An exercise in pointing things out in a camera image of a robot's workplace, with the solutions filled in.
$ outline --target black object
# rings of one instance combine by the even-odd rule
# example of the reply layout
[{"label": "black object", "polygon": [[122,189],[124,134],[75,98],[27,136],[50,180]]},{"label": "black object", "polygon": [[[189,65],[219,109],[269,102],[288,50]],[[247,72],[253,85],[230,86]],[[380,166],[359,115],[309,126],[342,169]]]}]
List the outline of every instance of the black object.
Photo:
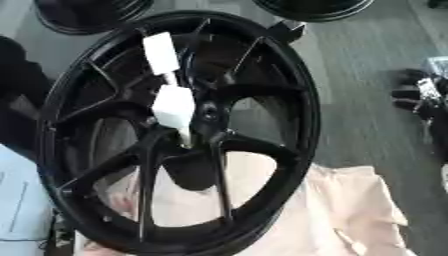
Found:
[{"label": "black object", "polygon": [[42,107],[51,83],[37,63],[26,60],[25,50],[12,39],[0,36],[0,143],[35,160],[36,121],[11,109],[20,95]]},{"label": "black object", "polygon": [[[142,38],[165,31],[173,35],[179,54],[181,85],[193,89],[197,103],[191,150],[179,146],[175,131],[154,123],[148,108],[162,81],[149,70]],[[229,14],[186,11],[146,18],[98,42],[58,80],[39,122],[39,172],[57,208],[93,241],[139,255],[233,255],[256,241],[301,184],[320,131],[317,91],[284,40],[294,39],[282,34],[288,31]],[[254,98],[274,114],[284,145],[228,130],[231,109],[244,98]],[[89,154],[79,150],[78,137],[107,117],[127,120],[138,142],[97,166],[76,169],[67,155]],[[236,209],[224,177],[228,151],[264,154],[277,162],[266,185]],[[201,164],[199,173],[195,161]],[[181,186],[215,185],[222,217],[187,227],[157,226],[151,205],[162,164]],[[111,210],[93,188],[129,166],[140,166],[139,222]],[[185,174],[178,173],[182,166]],[[188,174],[206,182],[198,185]]]},{"label": "black object", "polygon": [[35,0],[41,22],[56,32],[87,35],[136,19],[154,0]]},{"label": "black object", "polygon": [[354,15],[373,0],[254,0],[256,4],[277,16],[305,22],[325,22]]},{"label": "black object", "polygon": [[412,111],[424,121],[445,162],[448,161],[447,96],[448,79],[413,69],[402,72],[400,87],[392,92],[397,107]]},{"label": "black object", "polygon": [[428,6],[429,8],[437,8],[439,7],[441,4],[447,2],[447,0],[429,0],[428,1]]}]

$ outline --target beige fabric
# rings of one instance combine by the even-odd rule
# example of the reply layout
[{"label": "beige fabric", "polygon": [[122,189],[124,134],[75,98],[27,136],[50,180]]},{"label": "beige fabric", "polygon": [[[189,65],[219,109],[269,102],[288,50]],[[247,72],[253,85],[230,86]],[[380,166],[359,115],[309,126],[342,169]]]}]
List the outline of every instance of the beige fabric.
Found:
[{"label": "beige fabric", "polygon": [[[275,169],[272,159],[250,153],[229,153],[227,163],[234,207],[257,192]],[[136,177],[138,173],[119,181],[109,193],[127,194],[135,201]],[[158,225],[192,225],[219,216],[213,189],[201,193],[182,190],[163,170],[156,187],[153,211]],[[272,229],[238,255],[414,256],[405,247],[399,225],[407,225],[407,220],[372,167],[313,165]],[[88,253],[79,255],[98,255]]]}]

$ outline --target gray floor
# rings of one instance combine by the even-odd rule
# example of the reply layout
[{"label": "gray floor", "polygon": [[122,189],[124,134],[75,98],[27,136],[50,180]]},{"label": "gray floor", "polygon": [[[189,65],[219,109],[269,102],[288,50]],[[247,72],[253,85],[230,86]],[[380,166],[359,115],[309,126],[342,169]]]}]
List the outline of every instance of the gray floor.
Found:
[{"label": "gray floor", "polygon": [[[150,13],[173,9],[226,11],[264,25],[276,20],[251,1],[238,0],[161,0]],[[14,35],[52,77],[101,36],[56,34],[32,11]],[[448,254],[448,200],[419,122],[390,104],[390,71],[448,55],[447,40],[448,10],[429,10],[423,0],[377,0],[358,16],[311,25],[306,37],[292,44],[321,94],[324,126],[316,162],[375,166],[409,218],[404,232],[409,246],[422,256]]]}]

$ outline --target black wheel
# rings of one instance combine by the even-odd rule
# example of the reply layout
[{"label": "black wheel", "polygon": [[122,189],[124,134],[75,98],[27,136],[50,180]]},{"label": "black wheel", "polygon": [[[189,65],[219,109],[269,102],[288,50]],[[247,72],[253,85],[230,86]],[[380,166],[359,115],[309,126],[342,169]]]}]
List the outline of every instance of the black wheel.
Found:
[{"label": "black wheel", "polygon": [[369,7],[373,0],[254,0],[266,11],[280,17],[306,22],[347,18]]},{"label": "black wheel", "polygon": [[[197,104],[191,125],[194,147],[188,150],[179,146],[175,131],[154,122],[150,111],[162,81],[150,71],[141,41],[143,35],[164,31],[173,35],[181,60],[181,86],[193,90]],[[235,104],[248,98],[274,117],[278,138],[231,127]],[[39,121],[39,172],[67,220],[105,246],[145,255],[232,255],[267,231],[302,183],[319,137],[319,113],[304,63],[266,28],[215,12],[156,15],[107,36],[58,80]],[[92,127],[107,118],[128,122],[136,142],[95,166],[73,164],[70,152],[91,154],[79,138],[90,134],[94,139]],[[229,163],[223,156],[231,151],[276,162],[262,189],[239,207],[231,202],[225,178]],[[151,205],[162,165],[185,189],[215,187],[221,217],[186,227],[158,226]],[[99,180],[132,166],[140,168],[144,195],[138,221],[113,211],[95,189]]]},{"label": "black wheel", "polygon": [[439,5],[440,5],[439,1],[430,0],[428,2],[428,7],[431,9],[435,9],[435,8],[439,7]]},{"label": "black wheel", "polygon": [[46,27],[63,34],[90,35],[121,26],[143,15],[154,0],[35,0]]}]

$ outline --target white foam block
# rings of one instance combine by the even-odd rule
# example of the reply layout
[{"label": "white foam block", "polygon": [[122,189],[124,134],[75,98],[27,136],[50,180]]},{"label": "white foam block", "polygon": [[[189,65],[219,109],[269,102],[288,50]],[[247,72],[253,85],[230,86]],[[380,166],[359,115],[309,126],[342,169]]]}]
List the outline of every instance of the white foam block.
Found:
[{"label": "white foam block", "polygon": [[172,73],[179,69],[176,49],[168,32],[143,39],[146,59],[154,75]]},{"label": "white foam block", "polygon": [[159,124],[184,130],[190,126],[196,105],[189,88],[163,85],[152,106]]}]

